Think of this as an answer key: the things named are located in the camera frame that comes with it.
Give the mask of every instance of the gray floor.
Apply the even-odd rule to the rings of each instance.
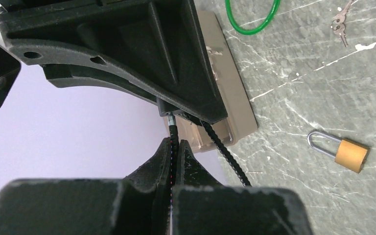
[[[347,48],[330,28],[346,0],[282,0],[254,36],[232,30],[223,0],[196,3],[217,14],[259,122],[258,132],[231,148],[252,184],[296,191],[318,235],[376,235],[376,1],[355,0]],[[261,23],[271,4],[232,0],[245,27]],[[310,149],[306,135],[314,129],[371,146],[364,170],[356,174]],[[238,185],[223,165],[228,183]]]

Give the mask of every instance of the green rubber tube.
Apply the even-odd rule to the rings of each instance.
[[[275,16],[281,0],[274,0],[272,9],[270,9],[269,15],[266,17],[266,19],[261,23],[259,26],[253,29],[244,29],[241,26],[237,24],[237,22],[234,19],[233,12],[231,10],[230,0],[226,0],[226,9],[227,9],[227,15],[228,19],[230,20],[231,25],[234,27],[234,29],[244,35],[253,35],[260,31],[262,31],[273,19]]]

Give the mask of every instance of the padlock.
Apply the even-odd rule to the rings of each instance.
[[[329,140],[340,143],[336,154],[334,155],[331,152],[314,145],[311,138],[313,135],[320,135]],[[343,140],[320,131],[312,131],[309,133],[307,136],[307,142],[311,148],[327,155],[334,159],[336,163],[354,171],[355,173],[359,173],[362,170],[369,151],[368,147],[361,146],[361,144],[357,144],[351,140]]]

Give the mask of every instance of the twisted black cable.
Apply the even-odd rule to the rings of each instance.
[[[240,179],[243,186],[251,186],[251,183],[250,183],[249,179],[247,178],[246,174],[244,173],[243,169],[241,169],[240,165],[237,163],[237,161],[231,155],[229,150],[221,142],[220,138],[215,133],[212,126],[205,121],[201,121],[201,125],[204,127],[205,131],[208,133],[211,140],[215,143],[218,150],[220,150],[221,154],[224,156],[224,158],[226,159],[228,164],[230,164],[230,166],[233,168],[234,172],[236,173],[237,177]]]

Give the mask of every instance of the key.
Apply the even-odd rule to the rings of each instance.
[[[333,27],[333,33],[341,37],[345,47],[348,47],[347,38],[345,37],[345,24],[341,23]]]
[[[348,4],[345,6],[344,10],[342,10],[340,13],[338,13],[336,16],[335,16],[335,20],[334,20],[334,23],[335,24],[342,24],[345,19],[346,19],[346,14],[348,13],[348,9],[350,8],[350,6],[353,4],[353,1],[354,0],[350,0],[348,2]]]

